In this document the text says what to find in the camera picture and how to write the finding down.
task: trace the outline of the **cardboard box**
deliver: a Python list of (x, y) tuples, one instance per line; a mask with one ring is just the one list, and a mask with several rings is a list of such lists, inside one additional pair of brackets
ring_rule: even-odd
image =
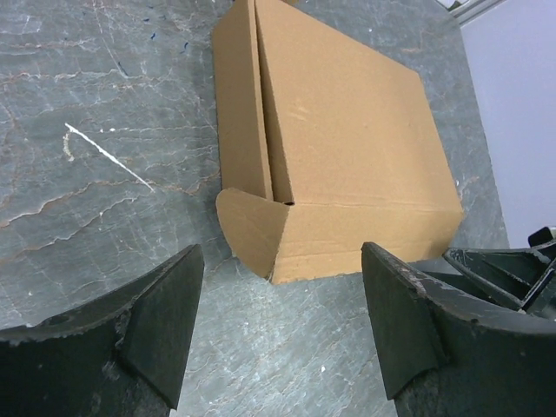
[(216, 207), (249, 268), (361, 271), (363, 242), (442, 254), (462, 209), (417, 73), (279, 0), (236, 0), (213, 46)]

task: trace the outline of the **white wall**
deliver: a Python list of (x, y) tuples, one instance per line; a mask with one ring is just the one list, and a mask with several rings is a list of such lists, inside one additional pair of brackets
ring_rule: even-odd
[(461, 31), (512, 248), (556, 225), (556, 0), (506, 0)]

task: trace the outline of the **white scratch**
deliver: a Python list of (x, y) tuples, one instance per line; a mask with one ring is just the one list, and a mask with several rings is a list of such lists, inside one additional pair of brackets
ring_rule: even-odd
[(89, 137), (87, 135), (85, 135), (84, 133), (80, 132), (79, 130), (77, 130), (76, 128), (74, 128), (73, 126), (65, 123), (66, 128), (69, 129), (69, 131), (71, 133), (75, 133), (76, 135), (79, 135), (80, 137), (82, 137), (84, 140), (86, 140), (87, 142), (89, 142), (91, 145), (93, 145), (101, 154), (103, 154), (104, 156), (106, 156), (108, 159), (110, 159), (113, 163), (115, 163), (117, 166), (125, 169), (126, 171), (128, 171), (132, 176), (134, 176), (137, 180), (139, 180), (140, 182), (142, 182), (144, 185), (146, 185), (147, 187), (149, 187), (149, 189), (154, 192), (155, 190), (145, 181), (143, 180), (139, 175), (137, 175), (135, 172), (133, 172), (131, 169), (129, 169), (128, 167), (126, 167), (123, 163), (121, 163), (120, 161), (118, 161), (114, 156), (112, 156), (111, 154), (109, 154), (106, 150), (104, 150), (103, 148), (101, 148), (100, 146), (98, 146), (96, 144), (95, 141), (89, 139)]
[(70, 132), (66, 132), (66, 134), (63, 136), (63, 153), (66, 154), (66, 156), (68, 157), (68, 161), (70, 162), (76, 159), (70, 152)]

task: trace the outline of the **gray tabletop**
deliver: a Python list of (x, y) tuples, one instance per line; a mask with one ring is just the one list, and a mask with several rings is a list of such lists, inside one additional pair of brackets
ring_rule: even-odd
[[(395, 415), (361, 275), (273, 287), (223, 239), (210, 32), (230, 4), (2, 7), (0, 328), (37, 324), (201, 243), (176, 415)], [(454, 245), (506, 247), (457, 23), (434, 0), (299, 7), (421, 74), (467, 213)]]

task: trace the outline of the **brown cardboard box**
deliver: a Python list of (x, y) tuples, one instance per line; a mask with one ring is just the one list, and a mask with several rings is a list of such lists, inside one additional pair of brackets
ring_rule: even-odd
[(230, 247), (273, 283), (440, 255), (462, 210), (419, 75), (279, 0), (213, 33)]

